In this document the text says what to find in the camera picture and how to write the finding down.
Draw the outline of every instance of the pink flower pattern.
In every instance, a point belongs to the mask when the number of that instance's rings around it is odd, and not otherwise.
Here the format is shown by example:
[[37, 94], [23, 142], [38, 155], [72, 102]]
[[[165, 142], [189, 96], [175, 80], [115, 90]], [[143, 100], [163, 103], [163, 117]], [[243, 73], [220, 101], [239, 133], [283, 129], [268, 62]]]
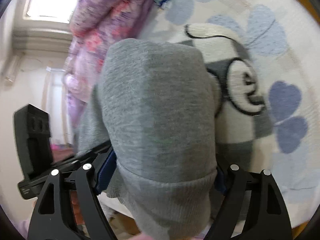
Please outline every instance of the pink flower pattern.
[[78, 120], [88, 102], [109, 47], [120, 40], [136, 37], [152, 5], [153, 0], [78, 1], [70, 21], [74, 38], [65, 61], [63, 79], [68, 89], [67, 104], [73, 103], [68, 107], [71, 120]]

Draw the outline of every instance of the silver screw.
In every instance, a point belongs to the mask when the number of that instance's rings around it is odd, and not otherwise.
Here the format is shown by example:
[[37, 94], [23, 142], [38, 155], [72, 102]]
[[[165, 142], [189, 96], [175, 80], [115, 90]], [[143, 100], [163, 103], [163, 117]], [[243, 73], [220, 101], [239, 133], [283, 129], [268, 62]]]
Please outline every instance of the silver screw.
[[231, 164], [230, 168], [231, 168], [233, 171], [239, 170], [239, 166], [238, 166], [237, 164]]
[[59, 170], [58, 169], [55, 169], [55, 170], [52, 170], [51, 171], [51, 175], [52, 176], [56, 176], [56, 175], [58, 175], [59, 174]]
[[269, 175], [271, 175], [271, 171], [269, 171], [269, 170], [263, 170], [263, 174], [269, 176]]
[[90, 164], [90, 163], [86, 163], [86, 164], [84, 164], [83, 166], [82, 166], [82, 168], [84, 169], [84, 170], [90, 170], [91, 169], [91, 167], [92, 167], [92, 165]]

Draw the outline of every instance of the gray knit fabric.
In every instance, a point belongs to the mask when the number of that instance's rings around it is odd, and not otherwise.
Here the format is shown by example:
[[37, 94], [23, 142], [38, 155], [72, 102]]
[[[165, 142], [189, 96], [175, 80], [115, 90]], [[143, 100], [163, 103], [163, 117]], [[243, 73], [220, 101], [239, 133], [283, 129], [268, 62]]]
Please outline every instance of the gray knit fabric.
[[79, 154], [111, 139], [106, 190], [156, 240], [198, 234], [216, 176], [212, 89], [196, 48], [127, 39], [110, 47], [79, 127]]

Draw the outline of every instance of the window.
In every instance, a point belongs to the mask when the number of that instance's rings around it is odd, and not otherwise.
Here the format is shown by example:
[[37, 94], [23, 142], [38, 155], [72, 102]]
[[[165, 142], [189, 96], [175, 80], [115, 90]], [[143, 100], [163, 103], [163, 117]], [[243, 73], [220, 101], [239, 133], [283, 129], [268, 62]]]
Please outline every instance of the window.
[[26, 18], [69, 23], [77, 0], [31, 0]]

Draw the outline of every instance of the pink object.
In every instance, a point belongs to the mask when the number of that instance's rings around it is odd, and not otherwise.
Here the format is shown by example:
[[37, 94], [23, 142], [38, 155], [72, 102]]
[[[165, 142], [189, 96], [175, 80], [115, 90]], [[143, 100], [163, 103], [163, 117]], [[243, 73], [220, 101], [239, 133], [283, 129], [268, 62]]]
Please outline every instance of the pink object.
[[73, 41], [63, 79], [68, 88], [68, 113], [76, 127], [109, 47], [135, 38], [141, 31], [153, 0], [79, 0], [70, 28]]

